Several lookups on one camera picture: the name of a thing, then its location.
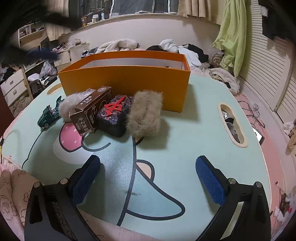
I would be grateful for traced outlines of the green toy car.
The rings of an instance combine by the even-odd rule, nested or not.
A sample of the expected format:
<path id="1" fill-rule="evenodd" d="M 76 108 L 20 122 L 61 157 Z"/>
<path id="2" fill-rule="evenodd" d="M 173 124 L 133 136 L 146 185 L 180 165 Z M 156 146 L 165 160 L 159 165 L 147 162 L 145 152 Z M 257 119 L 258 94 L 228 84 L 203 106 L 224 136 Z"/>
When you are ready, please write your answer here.
<path id="1" fill-rule="evenodd" d="M 56 100 L 56 106 L 51 108 L 48 105 L 44 110 L 42 115 L 37 121 L 37 125 L 42 129 L 48 129 L 52 124 L 54 124 L 57 120 L 61 118 L 59 114 L 59 105 L 64 101 L 62 96 L 59 96 Z"/>

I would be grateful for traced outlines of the dark pouch red emblem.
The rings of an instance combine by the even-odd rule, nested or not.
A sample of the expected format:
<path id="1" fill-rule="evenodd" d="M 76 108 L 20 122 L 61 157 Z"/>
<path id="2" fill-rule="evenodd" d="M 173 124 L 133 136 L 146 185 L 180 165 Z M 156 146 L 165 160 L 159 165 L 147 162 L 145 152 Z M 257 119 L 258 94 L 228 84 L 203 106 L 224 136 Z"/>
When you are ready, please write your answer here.
<path id="1" fill-rule="evenodd" d="M 98 112 L 97 128 L 114 137 L 126 132 L 127 116 L 133 102 L 132 96 L 117 95 Z"/>

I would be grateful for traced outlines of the brown milk carton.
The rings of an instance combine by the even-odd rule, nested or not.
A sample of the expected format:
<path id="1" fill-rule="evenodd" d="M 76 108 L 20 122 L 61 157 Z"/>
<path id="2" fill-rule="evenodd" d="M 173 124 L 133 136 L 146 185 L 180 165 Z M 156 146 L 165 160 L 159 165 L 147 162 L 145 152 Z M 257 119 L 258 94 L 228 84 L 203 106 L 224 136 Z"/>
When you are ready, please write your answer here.
<path id="1" fill-rule="evenodd" d="M 101 86 L 74 106 L 74 113 L 69 117 L 80 135 L 95 131 L 98 126 L 96 116 L 111 98 L 111 87 Z"/>

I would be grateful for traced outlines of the white drawer cabinet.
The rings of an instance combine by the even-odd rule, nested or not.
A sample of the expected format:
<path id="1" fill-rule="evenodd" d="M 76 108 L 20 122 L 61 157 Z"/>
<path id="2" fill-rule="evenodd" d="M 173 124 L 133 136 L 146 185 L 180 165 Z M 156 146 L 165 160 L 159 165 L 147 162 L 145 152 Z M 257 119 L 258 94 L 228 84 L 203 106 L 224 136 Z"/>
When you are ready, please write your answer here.
<path id="1" fill-rule="evenodd" d="M 1 84 L 1 90 L 8 106 L 11 106 L 25 92 L 27 92 L 30 100 L 33 100 L 28 79 L 23 68 L 16 71 L 6 81 L 4 81 Z"/>

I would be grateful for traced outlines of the cream fleece blanket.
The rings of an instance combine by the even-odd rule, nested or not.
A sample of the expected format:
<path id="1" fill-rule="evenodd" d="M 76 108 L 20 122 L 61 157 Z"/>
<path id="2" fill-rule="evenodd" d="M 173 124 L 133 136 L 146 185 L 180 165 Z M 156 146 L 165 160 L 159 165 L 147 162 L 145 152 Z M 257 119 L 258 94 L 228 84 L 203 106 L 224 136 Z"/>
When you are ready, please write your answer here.
<path id="1" fill-rule="evenodd" d="M 134 39 L 120 39 L 102 44 L 97 48 L 95 53 L 130 51 L 135 50 L 138 47 L 139 42 Z"/>

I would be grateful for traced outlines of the smartphone on bed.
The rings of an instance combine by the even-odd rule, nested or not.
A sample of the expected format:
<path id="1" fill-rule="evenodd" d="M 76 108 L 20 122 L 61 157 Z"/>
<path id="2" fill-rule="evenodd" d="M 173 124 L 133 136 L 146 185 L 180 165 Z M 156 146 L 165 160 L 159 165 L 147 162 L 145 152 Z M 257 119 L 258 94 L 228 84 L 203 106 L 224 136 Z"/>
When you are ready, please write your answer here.
<path id="1" fill-rule="evenodd" d="M 252 129 L 256 135 L 256 138 L 257 138 L 259 144 L 262 145 L 263 141 L 265 140 L 265 137 L 256 128 L 252 128 Z"/>

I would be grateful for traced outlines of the lime green hanging garment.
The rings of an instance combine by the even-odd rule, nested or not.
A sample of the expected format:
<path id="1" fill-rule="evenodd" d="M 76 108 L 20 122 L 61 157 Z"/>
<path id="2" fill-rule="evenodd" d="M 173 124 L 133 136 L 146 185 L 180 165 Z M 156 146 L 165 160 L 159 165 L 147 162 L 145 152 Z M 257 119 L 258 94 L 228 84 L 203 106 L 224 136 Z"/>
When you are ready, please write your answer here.
<path id="1" fill-rule="evenodd" d="M 245 0 L 226 1 L 222 23 L 212 47 L 224 52 L 220 66 L 238 76 L 244 60 L 247 33 Z"/>

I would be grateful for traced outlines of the black hanging garment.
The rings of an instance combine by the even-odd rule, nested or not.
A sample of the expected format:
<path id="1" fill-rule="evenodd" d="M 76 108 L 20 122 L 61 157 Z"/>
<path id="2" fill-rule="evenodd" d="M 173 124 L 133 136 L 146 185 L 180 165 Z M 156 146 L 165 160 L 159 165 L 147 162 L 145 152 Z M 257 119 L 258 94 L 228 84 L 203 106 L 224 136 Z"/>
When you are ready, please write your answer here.
<path id="1" fill-rule="evenodd" d="M 295 44 L 295 1 L 259 0 L 262 15 L 262 34 L 274 40 L 279 37 Z"/>

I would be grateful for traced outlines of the beige garment on bed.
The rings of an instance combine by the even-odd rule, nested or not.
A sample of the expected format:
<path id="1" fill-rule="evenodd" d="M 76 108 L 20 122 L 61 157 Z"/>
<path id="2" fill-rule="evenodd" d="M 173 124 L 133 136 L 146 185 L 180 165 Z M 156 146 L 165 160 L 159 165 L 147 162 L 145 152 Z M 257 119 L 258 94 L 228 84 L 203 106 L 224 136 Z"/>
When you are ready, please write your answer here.
<path id="1" fill-rule="evenodd" d="M 233 95 L 237 95 L 239 93 L 239 81 L 228 71 L 223 68 L 213 68 L 209 70 L 209 75 L 211 78 L 224 83 Z"/>

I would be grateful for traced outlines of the beige fluffy scrunchie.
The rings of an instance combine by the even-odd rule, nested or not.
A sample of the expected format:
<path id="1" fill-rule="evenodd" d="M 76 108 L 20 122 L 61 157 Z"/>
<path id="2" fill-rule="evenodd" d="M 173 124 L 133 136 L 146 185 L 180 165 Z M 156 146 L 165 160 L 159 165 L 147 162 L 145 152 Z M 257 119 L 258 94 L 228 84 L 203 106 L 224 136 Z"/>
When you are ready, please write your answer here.
<path id="1" fill-rule="evenodd" d="M 163 94 L 151 90 L 134 95 L 127 117 L 126 129 L 135 138 L 155 136 L 161 126 Z"/>

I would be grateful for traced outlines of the black clothing pile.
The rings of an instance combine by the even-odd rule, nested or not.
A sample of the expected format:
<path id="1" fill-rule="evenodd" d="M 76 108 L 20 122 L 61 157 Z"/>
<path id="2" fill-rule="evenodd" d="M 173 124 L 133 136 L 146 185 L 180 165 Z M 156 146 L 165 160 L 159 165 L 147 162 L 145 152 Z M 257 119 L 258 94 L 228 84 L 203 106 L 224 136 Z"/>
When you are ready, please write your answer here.
<path id="1" fill-rule="evenodd" d="M 183 47 L 195 52 L 199 56 L 199 60 L 201 63 L 205 63 L 209 61 L 209 55 L 204 54 L 203 50 L 199 47 L 191 44 L 182 45 Z M 167 52 L 159 47 L 159 45 L 153 45 L 147 48 L 147 51 L 164 51 Z"/>

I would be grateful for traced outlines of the orange cardboard box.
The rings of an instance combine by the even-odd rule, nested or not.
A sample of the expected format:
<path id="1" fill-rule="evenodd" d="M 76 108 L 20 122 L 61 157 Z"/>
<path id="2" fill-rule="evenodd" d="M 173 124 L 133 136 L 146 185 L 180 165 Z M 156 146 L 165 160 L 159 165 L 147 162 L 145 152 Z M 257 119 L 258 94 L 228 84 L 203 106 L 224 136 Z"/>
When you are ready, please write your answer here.
<path id="1" fill-rule="evenodd" d="M 190 78 L 183 54 L 117 51 L 86 56 L 59 73 L 66 95 L 110 86 L 113 95 L 152 90 L 163 95 L 163 109 L 182 112 Z"/>

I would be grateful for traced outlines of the white fluffy scrunchie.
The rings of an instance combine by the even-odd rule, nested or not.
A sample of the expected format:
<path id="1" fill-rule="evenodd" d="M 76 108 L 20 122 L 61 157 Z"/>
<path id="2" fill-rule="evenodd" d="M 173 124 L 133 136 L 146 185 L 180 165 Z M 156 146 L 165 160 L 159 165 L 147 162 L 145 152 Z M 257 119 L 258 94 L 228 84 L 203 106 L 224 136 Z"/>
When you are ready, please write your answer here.
<path id="1" fill-rule="evenodd" d="M 83 99 L 88 97 L 94 89 L 87 89 L 83 92 L 76 92 L 67 96 L 59 105 L 59 115 L 66 123 L 71 122 L 70 114 L 75 113 L 74 107 L 79 104 Z"/>

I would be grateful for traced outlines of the white clothing pile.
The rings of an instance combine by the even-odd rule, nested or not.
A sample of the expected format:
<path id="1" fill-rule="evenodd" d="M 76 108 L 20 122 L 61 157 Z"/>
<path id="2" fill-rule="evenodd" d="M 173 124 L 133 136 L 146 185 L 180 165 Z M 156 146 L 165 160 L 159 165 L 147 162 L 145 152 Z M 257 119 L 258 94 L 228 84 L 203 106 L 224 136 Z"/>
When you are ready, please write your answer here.
<path id="1" fill-rule="evenodd" d="M 179 54 L 185 55 L 190 68 L 202 66 L 202 63 L 200 62 L 199 56 L 197 53 L 195 53 L 183 46 L 178 46 L 175 43 L 174 39 L 162 40 L 159 44 L 159 47 L 165 51 L 168 51 L 168 52 L 179 53 Z"/>

